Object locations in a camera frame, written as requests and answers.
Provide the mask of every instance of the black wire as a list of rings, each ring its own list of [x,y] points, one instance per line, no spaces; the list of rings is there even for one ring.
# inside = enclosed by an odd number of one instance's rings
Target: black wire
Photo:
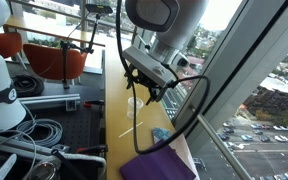
[[[117,1],[117,8],[116,8],[116,21],[115,21],[115,26],[116,26],[116,40],[117,40],[117,48],[118,48],[118,54],[120,56],[121,59],[121,63],[126,71],[126,75],[129,78],[130,81],[134,80],[134,77],[131,73],[131,71],[129,70],[126,60],[122,55],[122,42],[121,42],[121,6],[122,6],[122,0],[118,0]]]
[[[173,74],[173,76],[175,76],[176,80],[179,80],[177,74],[175,73],[175,71],[173,71],[173,69],[170,67],[170,65],[164,64],[164,63],[162,63],[162,65],[163,65],[166,69],[168,69],[168,70]]]
[[[40,78],[17,75],[12,80],[18,97],[37,96],[44,90],[44,83]]]
[[[120,30],[120,13],[121,13],[121,2],[122,0],[118,0],[117,1],[117,8],[116,8],[116,39],[117,39],[117,47],[118,47],[118,52],[119,52],[119,56],[122,62],[122,65],[126,71],[126,75],[129,78],[129,83],[132,86],[132,91],[133,91],[133,97],[134,97],[134,114],[133,114],[133,136],[134,136],[134,148],[135,151],[138,154],[149,154],[155,151],[158,151],[160,149],[162,149],[163,147],[167,146],[168,144],[170,144],[172,141],[174,141],[178,136],[180,136],[182,133],[184,133],[184,131],[190,127],[190,125],[193,123],[193,121],[195,120],[195,118],[198,116],[198,114],[200,113],[205,101],[206,101],[206,97],[208,96],[209,93],[209,89],[210,89],[210,81],[206,76],[193,76],[193,77],[189,77],[189,78],[184,78],[184,79],[177,79],[175,82],[173,82],[172,84],[169,85],[169,87],[175,87],[179,82],[182,81],[187,81],[187,80],[192,80],[192,79],[204,79],[206,80],[206,87],[205,87],[205,91],[204,94],[202,96],[201,102],[198,104],[196,110],[194,111],[194,113],[192,114],[192,116],[189,118],[189,120],[183,125],[183,127],[181,127],[178,131],[176,131],[171,137],[169,137],[167,140],[165,140],[164,142],[162,142],[161,144],[159,144],[158,146],[154,146],[154,147],[150,147],[146,150],[140,150],[138,148],[138,143],[137,143],[137,131],[136,131],[136,91],[135,91],[135,85],[134,85],[134,77],[131,74],[131,71],[129,70],[127,64],[126,64],[126,60],[125,58],[122,56],[122,43],[121,43],[121,30]]]
[[[185,78],[185,79],[180,79],[178,82],[181,81],[186,81],[186,80],[191,80],[191,79],[204,79],[206,80],[206,87],[202,96],[202,99],[200,101],[200,103],[198,104],[198,106],[196,107],[195,111],[193,112],[193,114],[191,115],[191,117],[189,118],[189,120],[178,130],[176,131],[172,136],[170,136],[168,139],[166,139],[164,142],[162,142],[161,144],[159,144],[158,146],[154,146],[154,147],[150,147],[146,150],[140,150],[138,148],[138,144],[137,144],[137,134],[136,134],[136,103],[134,103],[134,124],[133,124],[133,136],[134,136],[134,147],[135,147],[135,151],[138,154],[149,154],[155,151],[158,151],[160,149],[162,149],[163,147],[167,146],[168,144],[170,144],[172,141],[174,141],[177,137],[179,137],[181,134],[184,133],[184,131],[189,128],[191,126],[191,124],[194,122],[194,120],[196,119],[196,117],[198,116],[198,114],[200,113],[206,98],[208,96],[209,90],[210,90],[210,80],[206,77],[206,76],[193,76],[190,78]],[[132,87],[133,87],[133,93],[135,93],[135,88],[134,88],[134,84],[132,82]]]

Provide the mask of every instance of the city view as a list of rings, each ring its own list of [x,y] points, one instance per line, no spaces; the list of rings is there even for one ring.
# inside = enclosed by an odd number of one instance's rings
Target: city view
[[[25,1],[72,15],[81,14],[80,0]],[[115,43],[116,1],[93,0],[88,3],[112,7],[113,13],[101,18],[102,23],[96,33]],[[186,68],[173,67],[179,78],[203,73],[203,65],[208,61],[209,55],[240,3],[241,0],[229,0],[225,3],[220,0],[210,0],[201,22],[193,36],[188,39],[185,49],[182,50],[190,65]],[[29,6],[23,6],[23,11],[24,16],[40,16],[70,29],[80,23],[80,19]],[[124,7],[122,7],[121,18],[123,38],[130,44],[134,25],[128,19]],[[92,22],[88,23],[88,31],[92,31],[93,25]],[[59,39],[53,37],[27,33],[27,38],[31,43],[59,46]],[[216,129],[218,136],[246,171],[254,179],[261,180],[288,179],[288,55],[277,67],[271,68],[272,72],[253,90],[252,94],[245,97],[245,101],[236,109],[236,113],[229,119],[223,120],[225,121],[223,126]],[[166,92],[162,104],[170,120],[176,116],[194,85],[193,80],[185,81]],[[211,139],[198,155],[204,162],[204,166],[198,167],[200,179],[240,179]]]

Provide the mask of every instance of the purple fabric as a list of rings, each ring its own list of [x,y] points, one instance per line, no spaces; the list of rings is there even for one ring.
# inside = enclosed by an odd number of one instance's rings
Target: purple fabric
[[[125,180],[190,180],[196,177],[170,146],[138,155],[124,164],[120,172]]]

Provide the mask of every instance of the sky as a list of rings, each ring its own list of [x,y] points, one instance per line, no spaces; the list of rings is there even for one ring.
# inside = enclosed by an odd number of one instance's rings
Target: sky
[[[242,0],[209,0],[200,24],[210,31],[224,30]]]

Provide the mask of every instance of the orange chair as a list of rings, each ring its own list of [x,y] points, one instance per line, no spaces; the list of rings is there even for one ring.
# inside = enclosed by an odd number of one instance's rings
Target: orange chair
[[[20,61],[20,63],[26,70],[23,59],[19,55],[19,52],[21,50],[22,37],[18,32],[0,33],[0,55],[4,59],[16,56],[16,58]]]
[[[60,48],[24,44],[24,53],[34,73],[44,79],[63,80],[63,54]],[[66,56],[66,79],[79,78],[83,73],[88,53],[70,49]]]

